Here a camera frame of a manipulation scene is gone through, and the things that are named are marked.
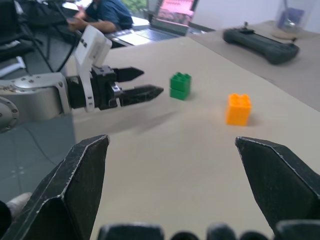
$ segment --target orange lego brick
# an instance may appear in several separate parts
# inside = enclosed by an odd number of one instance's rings
[[[247,94],[229,95],[225,113],[225,123],[229,125],[246,126],[251,112],[251,101]]]

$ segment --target blue shirt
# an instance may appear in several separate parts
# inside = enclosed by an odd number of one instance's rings
[[[101,0],[98,4],[93,1],[85,12],[95,20],[113,23],[117,30],[132,28],[133,21],[130,12],[121,0]]]

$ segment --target person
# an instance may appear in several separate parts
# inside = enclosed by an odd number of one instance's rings
[[[0,239],[6,233],[11,223],[22,212],[31,195],[31,192],[26,192],[11,199],[7,203],[0,200]]]
[[[88,17],[96,20],[88,22]],[[80,10],[72,19],[68,20],[71,31],[84,30],[92,25],[104,34],[120,30],[131,29],[133,20],[129,10],[121,0],[93,0],[86,8]]]

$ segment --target beige table surface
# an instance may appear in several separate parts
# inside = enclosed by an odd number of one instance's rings
[[[207,226],[220,222],[237,234],[256,230],[271,236],[235,147],[236,136],[284,144],[319,172],[320,113],[194,40],[113,49],[105,63],[145,71],[122,86],[150,83],[164,92],[148,103],[73,113],[77,141],[110,136],[92,240],[103,224],[130,222],[160,224],[167,239],[179,230],[204,239]],[[169,78],[178,71],[193,77],[187,101],[169,97]],[[248,127],[225,124],[231,93],[250,95]]]
[[[277,41],[271,36],[273,22],[249,25],[257,34]],[[296,44],[300,47],[299,55],[290,62],[271,65],[263,57],[242,47],[226,44],[223,31],[207,34],[190,35],[189,37],[208,49],[216,52],[238,66],[268,80],[303,103],[320,111],[320,34],[303,31]]]

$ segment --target lego brick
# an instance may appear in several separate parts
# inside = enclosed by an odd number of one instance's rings
[[[170,88],[181,92],[190,93],[191,91],[191,76],[178,72],[170,79]]]
[[[247,94],[229,95],[225,122],[228,125],[246,126],[252,109],[250,97]]]
[[[179,99],[179,100],[185,100],[189,96],[190,92],[185,92],[185,91],[179,91],[170,88],[170,97]]]

